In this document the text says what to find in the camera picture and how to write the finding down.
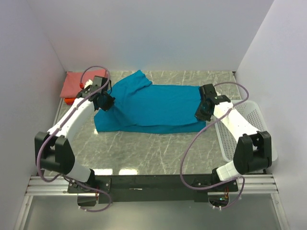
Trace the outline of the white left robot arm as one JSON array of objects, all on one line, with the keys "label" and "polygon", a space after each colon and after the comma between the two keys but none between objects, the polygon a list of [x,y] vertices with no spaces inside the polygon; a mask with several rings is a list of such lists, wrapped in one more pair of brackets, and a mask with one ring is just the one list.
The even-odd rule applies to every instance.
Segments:
[{"label": "white left robot arm", "polygon": [[114,97],[107,92],[109,77],[95,76],[77,93],[68,112],[47,132],[35,136],[35,162],[38,174],[42,170],[57,172],[79,182],[86,193],[97,187],[95,173],[77,162],[70,142],[84,122],[96,110],[107,111],[114,103]]}]

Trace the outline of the teal blue t shirt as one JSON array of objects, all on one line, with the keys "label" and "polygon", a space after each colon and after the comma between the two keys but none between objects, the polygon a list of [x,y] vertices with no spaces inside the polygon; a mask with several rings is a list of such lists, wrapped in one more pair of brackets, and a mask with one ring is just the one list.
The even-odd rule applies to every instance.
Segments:
[{"label": "teal blue t shirt", "polygon": [[140,70],[112,87],[114,105],[94,116],[97,132],[173,134],[199,132],[206,123],[195,117],[199,88],[153,84]]}]

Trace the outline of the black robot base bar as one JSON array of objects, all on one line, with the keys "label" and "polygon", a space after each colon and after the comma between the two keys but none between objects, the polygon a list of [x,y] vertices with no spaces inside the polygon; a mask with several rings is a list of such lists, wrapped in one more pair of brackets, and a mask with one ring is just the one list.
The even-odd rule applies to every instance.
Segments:
[{"label": "black robot base bar", "polygon": [[179,175],[97,175],[97,189],[113,202],[189,201],[208,202],[209,192],[237,192],[235,180],[208,190],[187,188]]}]

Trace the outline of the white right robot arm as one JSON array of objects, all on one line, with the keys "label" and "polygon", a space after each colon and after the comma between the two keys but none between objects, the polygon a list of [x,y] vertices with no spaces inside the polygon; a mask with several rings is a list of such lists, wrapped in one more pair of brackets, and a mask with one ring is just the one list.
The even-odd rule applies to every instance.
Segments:
[{"label": "white right robot arm", "polygon": [[271,167],[271,135],[254,127],[236,110],[237,105],[248,100],[249,93],[246,92],[244,100],[232,103],[226,95],[218,94],[213,84],[200,86],[199,92],[201,102],[195,117],[210,121],[214,116],[215,121],[222,122],[236,141],[233,159],[213,169],[210,180],[212,189],[222,191],[231,179]]}]

